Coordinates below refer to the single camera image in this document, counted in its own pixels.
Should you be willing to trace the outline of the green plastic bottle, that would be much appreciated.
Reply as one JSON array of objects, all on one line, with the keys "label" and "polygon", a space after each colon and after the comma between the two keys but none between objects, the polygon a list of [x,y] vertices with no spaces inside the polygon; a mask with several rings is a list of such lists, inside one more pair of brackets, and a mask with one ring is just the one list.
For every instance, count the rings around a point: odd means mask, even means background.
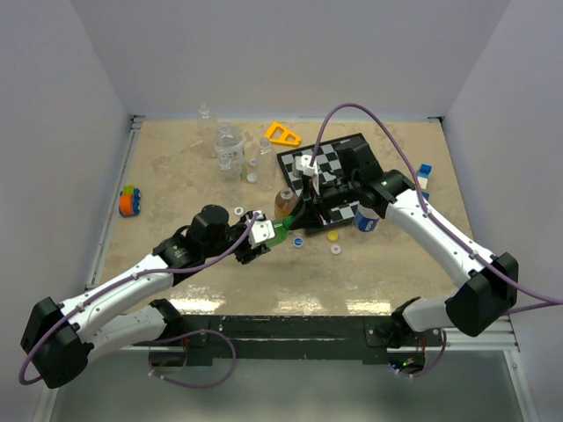
[{"label": "green plastic bottle", "polygon": [[266,246],[273,249],[278,244],[283,243],[289,236],[291,231],[291,225],[295,217],[290,215],[282,220],[276,220],[273,222],[274,227],[274,238],[266,242]]}]

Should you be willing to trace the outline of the brown tea bottle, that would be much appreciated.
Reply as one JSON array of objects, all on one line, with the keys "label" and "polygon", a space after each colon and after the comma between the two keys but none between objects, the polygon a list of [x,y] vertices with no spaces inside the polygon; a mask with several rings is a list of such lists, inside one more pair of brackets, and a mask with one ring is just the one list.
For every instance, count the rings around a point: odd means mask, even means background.
[{"label": "brown tea bottle", "polygon": [[274,218],[275,220],[283,220],[290,216],[298,200],[295,192],[285,187],[281,189],[274,199]]}]

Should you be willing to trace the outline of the yellow bottle cap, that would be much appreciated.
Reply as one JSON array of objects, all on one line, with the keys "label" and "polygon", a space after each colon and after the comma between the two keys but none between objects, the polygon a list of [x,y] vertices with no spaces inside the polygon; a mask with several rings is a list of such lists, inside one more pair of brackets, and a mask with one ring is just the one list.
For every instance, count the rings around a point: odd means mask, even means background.
[{"label": "yellow bottle cap", "polygon": [[339,239],[339,235],[336,231],[329,231],[327,233],[327,239],[331,242],[336,242]]}]

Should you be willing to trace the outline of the blue label clear bottle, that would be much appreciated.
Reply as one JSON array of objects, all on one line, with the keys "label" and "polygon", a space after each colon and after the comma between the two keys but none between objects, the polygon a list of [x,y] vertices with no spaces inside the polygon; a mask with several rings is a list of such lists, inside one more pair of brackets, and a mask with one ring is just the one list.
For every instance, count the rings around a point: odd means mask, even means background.
[{"label": "blue label clear bottle", "polygon": [[359,204],[355,212],[353,226],[361,232],[368,233],[376,228],[379,220],[379,215],[373,209]]}]

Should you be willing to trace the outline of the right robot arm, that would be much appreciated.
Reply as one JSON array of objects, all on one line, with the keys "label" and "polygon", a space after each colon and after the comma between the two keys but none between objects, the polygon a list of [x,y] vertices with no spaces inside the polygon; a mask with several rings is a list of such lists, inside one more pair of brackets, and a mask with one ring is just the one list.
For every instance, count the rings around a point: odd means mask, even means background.
[{"label": "right robot arm", "polygon": [[301,185],[292,215],[293,229],[320,230],[332,222],[331,209],[358,205],[358,229],[372,231],[388,219],[421,246],[449,275],[457,291],[435,299],[413,298],[393,313],[391,333],[404,346],[425,330],[459,329],[477,337],[516,303],[519,265],[505,252],[496,255],[474,243],[437,212],[414,183],[398,170],[384,171],[370,146],[354,137],[333,152],[333,179],[302,154],[285,160]]}]

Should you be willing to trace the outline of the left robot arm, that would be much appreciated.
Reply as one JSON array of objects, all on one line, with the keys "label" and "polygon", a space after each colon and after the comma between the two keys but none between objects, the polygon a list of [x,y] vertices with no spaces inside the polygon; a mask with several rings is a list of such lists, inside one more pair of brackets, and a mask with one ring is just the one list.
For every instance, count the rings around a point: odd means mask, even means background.
[{"label": "left robot arm", "polygon": [[229,256],[247,264],[269,252],[274,238],[274,223],[259,210],[232,224],[226,209],[207,205],[121,275],[62,302],[37,302],[21,339],[19,383],[56,389],[125,346],[206,338],[213,330],[190,326],[169,301],[153,296]]}]

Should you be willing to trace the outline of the clear bottle near board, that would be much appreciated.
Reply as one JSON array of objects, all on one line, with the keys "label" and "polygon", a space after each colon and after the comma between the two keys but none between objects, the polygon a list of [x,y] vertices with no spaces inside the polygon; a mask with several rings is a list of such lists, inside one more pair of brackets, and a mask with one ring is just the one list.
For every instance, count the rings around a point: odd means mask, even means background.
[{"label": "clear bottle near board", "polygon": [[276,153],[271,141],[262,137],[256,155],[256,172],[261,189],[270,191],[274,188],[276,172]]}]

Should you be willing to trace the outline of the small clear bottle front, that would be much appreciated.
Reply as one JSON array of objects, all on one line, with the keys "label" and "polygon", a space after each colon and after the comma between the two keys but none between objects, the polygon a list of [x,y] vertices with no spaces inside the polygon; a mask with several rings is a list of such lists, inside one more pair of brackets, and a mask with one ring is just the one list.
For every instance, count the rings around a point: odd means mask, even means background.
[{"label": "small clear bottle front", "polygon": [[230,206],[237,207],[242,197],[239,170],[228,156],[221,156],[218,164],[223,198]]}]

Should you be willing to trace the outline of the labelled clear water bottle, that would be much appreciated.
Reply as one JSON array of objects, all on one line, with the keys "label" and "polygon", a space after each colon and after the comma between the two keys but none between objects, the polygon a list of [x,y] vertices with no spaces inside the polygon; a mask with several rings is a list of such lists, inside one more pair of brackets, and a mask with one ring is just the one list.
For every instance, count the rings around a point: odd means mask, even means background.
[{"label": "labelled clear water bottle", "polygon": [[216,130],[215,150],[219,158],[224,156],[237,167],[241,178],[246,178],[245,142],[240,131],[229,123],[221,123]]}]

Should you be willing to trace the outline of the clear bottle back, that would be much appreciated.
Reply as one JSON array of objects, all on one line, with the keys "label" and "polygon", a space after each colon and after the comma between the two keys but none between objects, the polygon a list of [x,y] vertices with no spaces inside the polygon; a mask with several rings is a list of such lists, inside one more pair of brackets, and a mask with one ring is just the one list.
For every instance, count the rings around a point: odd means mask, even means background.
[{"label": "clear bottle back", "polygon": [[215,157],[216,130],[218,122],[208,104],[200,104],[198,108],[197,122],[203,152],[209,157]]}]

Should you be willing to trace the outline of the black white chessboard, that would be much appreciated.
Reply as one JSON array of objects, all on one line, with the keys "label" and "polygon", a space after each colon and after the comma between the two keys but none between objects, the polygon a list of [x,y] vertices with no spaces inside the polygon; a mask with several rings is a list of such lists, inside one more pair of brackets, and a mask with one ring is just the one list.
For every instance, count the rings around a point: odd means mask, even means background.
[{"label": "black white chessboard", "polygon": [[[312,152],[312,147],[301,147],[277,155],[277,162],[282,176],[289,188],[291,188],[289,174],[293,169],[294,158],[301,155],[312,155]],[[357,181],[363,188],[372,179],[383,173],[369,144],[361,134],[321,142],[316,163],[319,168],[320,185],[332,183],[339,178],[351,178]],[[315,199],[316,193],[308,186],[297,201]],[[348,225],[354,220],[358,205],[359,201],[354,201],[334,207],[329,212],[328,222],[324,228],[303,230],[309,235]]]}]

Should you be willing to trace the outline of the yellow triangular toy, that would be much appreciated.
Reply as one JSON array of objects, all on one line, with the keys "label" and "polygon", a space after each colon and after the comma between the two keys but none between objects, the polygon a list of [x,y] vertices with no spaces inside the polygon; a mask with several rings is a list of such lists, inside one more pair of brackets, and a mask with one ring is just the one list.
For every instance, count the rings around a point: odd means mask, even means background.
[{"label": "yellow triangular toy", "polygon": [[268,128],[264,136],[274,145],[296,148],[302,138],[281,123],[274,121]]}]

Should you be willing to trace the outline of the coloured toy blocks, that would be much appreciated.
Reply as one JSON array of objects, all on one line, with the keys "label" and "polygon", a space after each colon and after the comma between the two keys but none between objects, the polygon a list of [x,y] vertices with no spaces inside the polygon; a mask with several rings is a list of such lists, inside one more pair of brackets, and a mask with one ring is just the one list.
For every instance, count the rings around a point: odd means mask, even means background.
[{"label": "coloured toy blocks", "polygon": [[431,165],[422,164],[416,173],[417,180],[420,185],[420,189],[422,190],[422,195],[426,200],[429,199],[428,181],[430,178],[431,171],[432,171]]}]

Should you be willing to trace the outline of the orange blue toy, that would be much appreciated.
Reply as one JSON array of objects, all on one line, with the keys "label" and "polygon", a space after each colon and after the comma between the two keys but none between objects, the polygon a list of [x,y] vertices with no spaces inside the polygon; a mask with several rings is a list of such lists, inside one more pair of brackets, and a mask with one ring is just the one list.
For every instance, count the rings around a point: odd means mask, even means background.
[{"label": "orange blue toy", "polygon": [[119,213],[122,217],[133,217],[140,214],[141,191],[133,186],[124,186],[119,196]]}]

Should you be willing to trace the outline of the black base frame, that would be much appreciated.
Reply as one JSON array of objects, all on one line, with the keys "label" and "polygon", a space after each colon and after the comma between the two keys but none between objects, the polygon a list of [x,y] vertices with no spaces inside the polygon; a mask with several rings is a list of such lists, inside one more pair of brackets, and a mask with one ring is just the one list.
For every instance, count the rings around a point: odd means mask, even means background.
[{"label": "black base frame", "polygon": [[358,360],[385,365],[390,349],[442,344],[437,330],[398,334],[389,316],[183,315],[161,338],[193,332],[187,341],[187,363],[193,366],[228,359],[226,342],[204,329],[226,336],[241,360]]}]

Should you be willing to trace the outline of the aluminium rail frame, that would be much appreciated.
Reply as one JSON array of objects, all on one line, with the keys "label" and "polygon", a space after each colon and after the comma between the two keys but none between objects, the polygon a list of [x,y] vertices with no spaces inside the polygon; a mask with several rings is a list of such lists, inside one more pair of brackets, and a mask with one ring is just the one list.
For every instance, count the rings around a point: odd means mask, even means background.
[{"label": "aluminium rail frame", "polygon": [[113,224],[115,223],[115,216],[118,214],[118,206],[120,202],[120,191],[126,181],[132,156],[135,153],[135,146],[137,144],[138,136],[141,132],[143,123],[146,119],[145,115],[132,115],[130,117],[130,128],[128,132],[128,139],[123,158],[118,167],[118,173],[115,180],[113,190],[108,202],[105,216],[102,220],[99,240],[94,252],[91,268],[86,277],[84,284],[84,292],[89,292],[99,285],[100,277],[102,276],[106,254],[109,250],[111,243],[111,236],[113,231]]}]

